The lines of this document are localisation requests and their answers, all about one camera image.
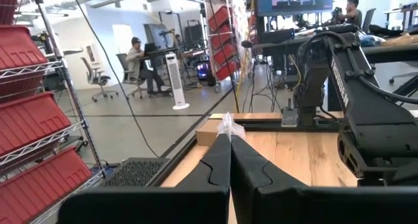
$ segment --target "plastic bag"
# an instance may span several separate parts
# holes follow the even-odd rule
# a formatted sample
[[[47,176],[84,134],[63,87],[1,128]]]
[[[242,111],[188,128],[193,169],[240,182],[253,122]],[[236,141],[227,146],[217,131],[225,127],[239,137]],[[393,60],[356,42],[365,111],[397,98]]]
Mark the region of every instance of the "plastic bag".
[[[242,140],[246,139],[244,127],[235,123],[233,115],[229,112],[222,117],[222,122],[217,126],[217,134],[220,135],[222,133],[228,135],[229,140],[231,140],[231,135],[239,136]]]

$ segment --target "man sitting at desk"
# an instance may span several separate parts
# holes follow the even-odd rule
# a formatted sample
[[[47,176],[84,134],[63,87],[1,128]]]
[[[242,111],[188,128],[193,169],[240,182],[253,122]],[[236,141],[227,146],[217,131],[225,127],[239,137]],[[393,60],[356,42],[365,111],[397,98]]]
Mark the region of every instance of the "man sitting at desk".
[[[150,70],[147,67],[144,59],[144,51],[141,50],[141,41],[138,37],[133,37],[131,40],[132,48],[129,50],[126,56],[126,62],[128,62],[128,68],[133,73],[130,76],[134,78],[146,79],[147,92],[149,95],[156,95],[154,93],[153,80],[157,82],[158,91],[166,91],[169,88],[164,86],[164,81],[158,75],[157,69],[154,67]]]
[[[359,9],[357,9],[358,5],[359,0],[347,0],[347,14],[340,14],[338,17],[340,21],[345,22],[347,24],[354,24],[357,27],[361,28],[362,12]]]

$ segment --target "person wearing hat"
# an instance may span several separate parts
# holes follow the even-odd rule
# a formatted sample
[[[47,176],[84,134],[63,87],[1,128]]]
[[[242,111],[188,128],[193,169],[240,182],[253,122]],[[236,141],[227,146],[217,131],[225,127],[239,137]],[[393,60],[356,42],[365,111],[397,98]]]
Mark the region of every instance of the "person wearing hat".
[[[134,79],[146,78],[147,92],[149,95],[155,95],[153,80],[157,83],[158,91],[168,90],[168,87],[164,86],[164,81],[158,75],[157,69],[149,70],[144,60],[139,60],[139,57],[144,56],[144,51],[141,50],[141,40],[138,37],[133,37],[131,40],[132,48],[129,50],[126,56],[126,62],[128,62],[128,68],[133,71],[131,76]]]

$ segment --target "metal wire rack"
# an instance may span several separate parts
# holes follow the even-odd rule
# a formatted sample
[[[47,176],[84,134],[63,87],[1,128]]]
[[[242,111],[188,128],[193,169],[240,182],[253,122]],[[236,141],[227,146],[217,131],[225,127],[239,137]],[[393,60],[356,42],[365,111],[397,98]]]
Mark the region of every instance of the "metal wire rack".
[[[43,0],[34,0],[34,1],[36,2],[39,13],[42,19],[44,20],[45,28],[49,34],[50,44],[52,45],[52,48],[54,49],[54,52],[55,52],[54,57],[55,57],[55,60],[57,61],[51,61],[49,63],[45,63],[42,65],[26,66],[26,67],[19,67],[19,68],[14,68],[14,69],[7,69],[5,71],[0,71],[0,85],[8,83],[8,82],[13,82],[16,80],[24,80],[25,77],[28,76],[28,74],[36,73],[36,75],[47,75],[49,71],[59,69],[62,72],[62,75],[65,79],[65,83],[69,91],[69,97],[71,98],[71,101],[75,106],[76,113],[79,116],[80,120],[78,120],[78,123],[75,123],[64,130],[61,130],[52,135],[48,135],[32,144],[26,145],[23,148],[19,148],[18,150],[15,150],[11,153],[3,155],[2,157],[0,157],[0,167],[4,168],[9,165],[12,165],[16,161],[18,161],[19,158],[23,158],[24,156],[27,156],[34,151],[39,151],[41,148],[51,144],[52,142],[59,142],[67,135],[70,135],[71,133],[82,129],[84,139],[87,141],[92,151],[97,168],[99,168],[99,172],[93,174],[88,179],[88,181],[83,183],[81,186],[77,187],[72,193],[68,194],[64,199],[57,201],[55,204],[53,204],[53,206],[51,206],[51,208],[49,208],[47,211],[37,216],[37,218],[34,221],[32,221],[32,223],[43,223],[44,221],[46,221],[49,217],[53,216],[53,214],[58,211],[62,202],[66,198],[70,197],[71,195],[83,189],[89,188],[97,184],[99,180],[106,177],[106,173],[100,162],[99,156],[97,155],[97,151],[96,151],[94,141],[92,139],[92,136],[89,130],[89,125],[88,125],[86,116],[84,114],[84,111],[82,110],[82,106],[80,104],[80,101],[78,99],[75,88],[73,86],[70,74],[68,72],[68,66],[63,56],[63,50],[60,48],[57,37],[56,37],[56,33],[54,32],[54,29],[52,28],[52,25],[50,21],[48,20],[46,8],[43,3]]]

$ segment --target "cap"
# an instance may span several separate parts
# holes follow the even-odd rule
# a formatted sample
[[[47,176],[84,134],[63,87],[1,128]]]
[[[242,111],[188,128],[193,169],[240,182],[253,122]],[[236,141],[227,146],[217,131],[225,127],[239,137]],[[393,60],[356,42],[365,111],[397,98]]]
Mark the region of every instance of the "cap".
[[[132,40],[131,40],[131,44],[132,45],[138,44],[140,42],[141,42],[141,40],[138,37],[133,37]]]

